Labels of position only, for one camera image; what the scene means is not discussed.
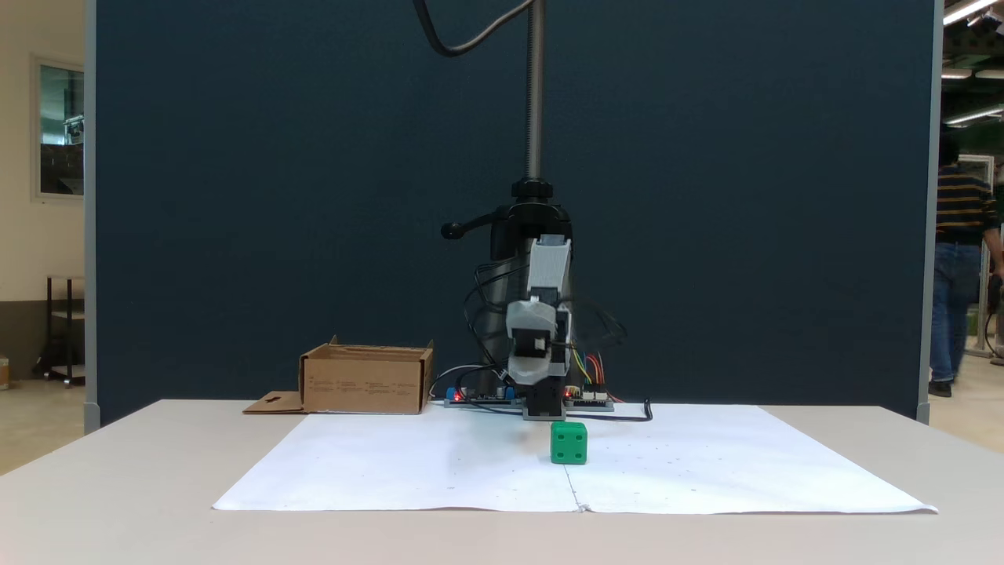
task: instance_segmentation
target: gray panel frame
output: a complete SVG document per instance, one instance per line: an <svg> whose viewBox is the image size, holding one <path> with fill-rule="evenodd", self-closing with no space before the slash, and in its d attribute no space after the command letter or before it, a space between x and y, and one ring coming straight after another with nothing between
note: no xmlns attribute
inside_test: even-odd
<svg viewBox="0 0 1004 565"><path fill-rule="evenodd" d="M945 3L934 0L934 21L931 49L931 153L928 157L928 218L924 238L924 302L921 306L920 383L917 390L917 421L931 423L931 402L928 400L928 380L931 359L931 303L935 285L935 222L938 217L938 148L941 138L941 67L945 38Z"/></svg>
<svg viewBox="0 0 1004 565"><path fill-rule="evenodd" d="M101 408L97 404L97 183L94 149L97 129L97 0L87 0L84 11L83 112L87 132L83 137L83 268L86 276L83 300L87 317L83 321L84 356L87 359L87 388L83 399L83 433L101 427Z"/></svg>

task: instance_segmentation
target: striped shirt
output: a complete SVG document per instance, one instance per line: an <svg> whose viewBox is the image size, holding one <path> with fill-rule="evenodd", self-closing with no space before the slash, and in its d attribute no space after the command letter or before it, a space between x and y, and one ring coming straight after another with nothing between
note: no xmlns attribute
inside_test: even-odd
<svg viewBox="0 0 1004 565"><path fill-rule="evenodd" d="M938 239L979 245L984 231L999 227L990 187L958 166L942 167L938 172Z"/></svg>

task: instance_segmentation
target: dark blue panel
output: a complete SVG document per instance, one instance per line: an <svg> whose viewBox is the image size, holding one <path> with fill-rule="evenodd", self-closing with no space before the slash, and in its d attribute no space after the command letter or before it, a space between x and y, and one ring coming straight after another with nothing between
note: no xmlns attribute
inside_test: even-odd
<svg viewBox="0 0 1004 565"><path fill-rule="evenodd" d="M544 173L631 331L611 386L913 415L932 3L725 4L550 3ZM333 333L474 358L487 236L438 226L509 199L524 62L525 19L448 60L404 0L100 0L104 421L294 387Z"/></svg>

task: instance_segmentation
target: clamp handle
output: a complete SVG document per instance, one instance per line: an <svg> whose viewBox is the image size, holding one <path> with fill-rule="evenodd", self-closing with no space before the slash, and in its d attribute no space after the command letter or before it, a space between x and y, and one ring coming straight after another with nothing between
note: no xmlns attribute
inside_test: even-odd
<svg viewBox="0 0 1004 565"><path fill-rule="evenodd" d="M488 225L492 223L492 220L494 219L495 214L485 214L483 216L478 216L467 223L447 222L440 228L440 233L445 239L460 239L467 234L468 231L477 229L483 225Z"/></svg>

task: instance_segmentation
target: floor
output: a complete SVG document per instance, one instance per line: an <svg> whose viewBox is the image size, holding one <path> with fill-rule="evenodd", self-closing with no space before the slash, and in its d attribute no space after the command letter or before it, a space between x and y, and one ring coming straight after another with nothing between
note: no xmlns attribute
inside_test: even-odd
<svg viewBox="0 0 1004 565"><path fill-rule="evenodd" d="M1004 454L1004 367L967 355L952 398L930 398L932 428Z"/></svg>
<svg viewBox="0 0 1004 565"><path fill-rule="evenodd" d="M43 380L0 390L0 475L82 437L83 393Z"/></svg>
<svg viewBox="0 0 1004 565"><path fill-rule="evenodd" d="M1004 367L967 356L954 392L931 397L931 426L1004 454ZM0 391L0 475L83 436L83 393L40 380Z"/></svg>

